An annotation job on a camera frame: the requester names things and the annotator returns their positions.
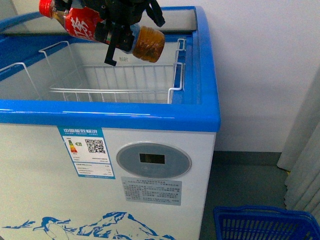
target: blue plastic basket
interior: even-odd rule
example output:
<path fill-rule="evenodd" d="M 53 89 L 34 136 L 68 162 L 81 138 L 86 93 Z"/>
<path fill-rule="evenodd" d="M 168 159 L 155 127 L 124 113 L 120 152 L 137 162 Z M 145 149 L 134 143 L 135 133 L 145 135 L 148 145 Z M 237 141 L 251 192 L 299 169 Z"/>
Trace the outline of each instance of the blue plastic basket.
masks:
<path fill-rule="evenodd" d="M 219 206 L 214 220 L 217 240 L 320 240 L 316 219 L 304 211 Z"/>

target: chest freezer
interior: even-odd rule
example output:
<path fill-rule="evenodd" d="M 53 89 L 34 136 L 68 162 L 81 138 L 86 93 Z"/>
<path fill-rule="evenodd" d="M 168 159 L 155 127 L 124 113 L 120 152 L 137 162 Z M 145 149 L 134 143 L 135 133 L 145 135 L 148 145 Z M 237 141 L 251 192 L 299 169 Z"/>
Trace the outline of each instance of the chest freezer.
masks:
<path fill-rule="evenodd" d="M 163 15 L 159 61 L 119 50 L 115 67 L 39 13 L 0 21 L 0 239 L 199 239 L 220 128 L 211 38 L 200 7 Z"/>

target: white curtain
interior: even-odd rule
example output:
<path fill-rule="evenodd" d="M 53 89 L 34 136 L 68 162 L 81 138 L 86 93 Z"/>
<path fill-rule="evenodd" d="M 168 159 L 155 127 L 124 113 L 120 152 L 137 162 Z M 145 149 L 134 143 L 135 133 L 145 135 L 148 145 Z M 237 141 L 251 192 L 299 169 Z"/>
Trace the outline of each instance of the white curtain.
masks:
<path fill-rule="evenodd" d="M 307 211 L 320 223 L 320 70 L 285 143 L 278 167 L 290 171 L 285 205 Z"/>

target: red bottle label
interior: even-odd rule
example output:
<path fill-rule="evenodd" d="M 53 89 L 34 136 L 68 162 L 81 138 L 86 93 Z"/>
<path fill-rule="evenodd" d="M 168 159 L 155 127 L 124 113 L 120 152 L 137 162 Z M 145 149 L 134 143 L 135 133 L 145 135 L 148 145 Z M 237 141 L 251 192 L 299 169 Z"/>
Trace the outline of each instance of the red bottle label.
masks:
<path fill-rule="evenodd" d="M 95 41 L 97 23 L 103 22 L 97 11 L 84 7 L 71 8 L 65 18 L 65 30 L 73 37 Z"/>

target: freezer side panel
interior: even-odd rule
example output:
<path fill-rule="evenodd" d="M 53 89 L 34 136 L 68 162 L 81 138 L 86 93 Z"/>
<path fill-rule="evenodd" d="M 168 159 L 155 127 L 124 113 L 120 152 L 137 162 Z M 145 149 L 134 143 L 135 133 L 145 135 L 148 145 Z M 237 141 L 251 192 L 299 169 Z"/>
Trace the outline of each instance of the freezer side panel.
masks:
<path fill-rule="evenodd" d="M 79 177 L 55 126 L 0 124 L 0 133 L 4 240 L 199 238 L 215 133 L 104 128 L 115 179 Z M 182 183 L 180 205 L 126 201 L 122 177 L 139 177 L 123 170 L 116 157 L 139 142 L 190 156 L 190 170 L 170 179 Z"/>

